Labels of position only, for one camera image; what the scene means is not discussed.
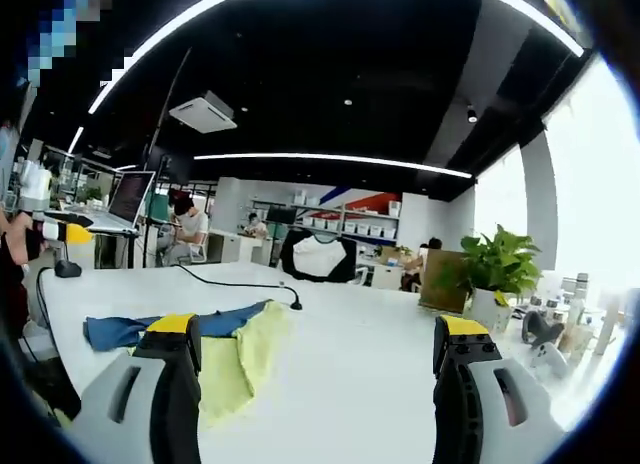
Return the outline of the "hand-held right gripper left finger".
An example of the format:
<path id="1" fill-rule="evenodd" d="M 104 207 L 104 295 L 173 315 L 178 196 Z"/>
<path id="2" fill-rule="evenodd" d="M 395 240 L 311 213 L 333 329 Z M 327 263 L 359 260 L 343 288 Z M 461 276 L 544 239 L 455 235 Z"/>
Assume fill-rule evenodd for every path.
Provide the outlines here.
<path id="1" fill-rule="evenodd" d="M 200 371 L 196 315 L 153 322 L 83 391 L 74 444 L 91 463 L 199 463 Z"/>

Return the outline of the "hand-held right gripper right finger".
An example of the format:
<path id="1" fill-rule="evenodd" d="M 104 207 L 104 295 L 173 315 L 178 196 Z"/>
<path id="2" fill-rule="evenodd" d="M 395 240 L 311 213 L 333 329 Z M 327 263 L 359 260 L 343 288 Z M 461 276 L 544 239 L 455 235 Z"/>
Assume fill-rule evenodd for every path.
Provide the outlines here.
<path id="1" fill-rule="evenodd" d="M 435 319 L 433 373 L 435 463 L 544 463 L 564 440 L 547 391 L 478 322 Z"/>

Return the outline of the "person's left hand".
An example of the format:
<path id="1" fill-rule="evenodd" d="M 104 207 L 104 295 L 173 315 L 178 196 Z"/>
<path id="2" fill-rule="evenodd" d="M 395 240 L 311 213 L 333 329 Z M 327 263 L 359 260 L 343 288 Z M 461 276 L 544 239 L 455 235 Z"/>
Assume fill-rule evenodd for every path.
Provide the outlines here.
<path id="1" fill-rule="evenodd" d="M 20 213 L 9 220 L 1 209 L 1 235 L 5 236 L 6 248 L 16 265 L 24 265 L 38 258 L 48 247 L 47 242 L 34 230 L 30 215 Z"/>

